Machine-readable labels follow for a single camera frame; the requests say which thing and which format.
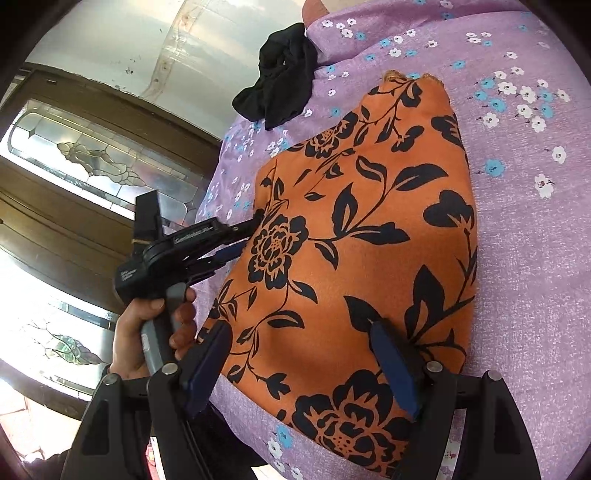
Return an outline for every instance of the hand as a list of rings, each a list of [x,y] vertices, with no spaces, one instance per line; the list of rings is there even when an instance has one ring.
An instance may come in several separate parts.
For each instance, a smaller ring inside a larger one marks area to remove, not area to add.
[[[197,325],[194,322],[195,292],[187,289],[187,301],[174,312],[173,320],[181,323],[180,328],[170,337],[170,346],[175,358],[180,360],[194,345]],[[133,300],[125,309],[115,327],[113,342],[113,363],[110,373],[118,374],[123,380],[149,377],[142,350],[141,328],[147,320],[155,319],[164,310],[164,300]]]

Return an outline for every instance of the clamp jaw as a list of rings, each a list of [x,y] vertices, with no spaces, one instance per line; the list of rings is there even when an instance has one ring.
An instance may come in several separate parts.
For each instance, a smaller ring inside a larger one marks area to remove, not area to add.
[[[415,420],[392,480],[437,478],[456,409],[466,421],[453,480],[540,480],[527,429],[502,375],[457,375],[426,362],[391,325],[372,324],[370,342],[398,405]]]

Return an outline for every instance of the orange floral fabric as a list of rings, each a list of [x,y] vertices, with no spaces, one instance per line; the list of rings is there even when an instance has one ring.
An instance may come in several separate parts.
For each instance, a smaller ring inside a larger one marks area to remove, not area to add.
[[[369,347],[391,322],[458,372],[475,296],[467,157],[442,83],[390,73],[334,128],[258,174],[263,220],[201,332],[228,322],[223,374],[286,425],[392,475],[411,422]]]

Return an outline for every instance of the black flower print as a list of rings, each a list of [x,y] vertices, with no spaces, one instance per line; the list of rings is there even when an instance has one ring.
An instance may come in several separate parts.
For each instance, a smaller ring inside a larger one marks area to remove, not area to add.
[[[354,112],[345,115],[338,125],[325,130],[308,141],[291,147],[290,151],[300,151],[306,148],[306,157],[329,158],[332,152],[339,148],[339,140],[348,138],[353,133],[359,117]]]
[[[304,435],[347,460],[372,469],[376,461],[390,462],[390,476],[397,442],[408,440],[411,423],[402,417],[389,419],[394,397],[386,382],[369,370],[356,371],[328,395],[302,395],[295,402],[291,420]]]
[[[427,207],[423,218],[429,225],[455,228],[464,226],[474,228],[474,208],[467,205],[462,196],[453,190],[443,190],[439,194],[439,203]]]
[[[284,215],[278,215],[254,239],[251,248],[253,256],[248,264],[248,281],[257,283],[264,278],[267,290],[284,288],[291,257],[307,238],[304,217],[288,220]]]

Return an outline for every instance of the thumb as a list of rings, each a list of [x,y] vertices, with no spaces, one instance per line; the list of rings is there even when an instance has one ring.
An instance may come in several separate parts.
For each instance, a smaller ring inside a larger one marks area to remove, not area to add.
[[[164,310],[164,299],[135,299],[117,321],[117,329],[126,335],[137,333],[144,322],[156,318]]]

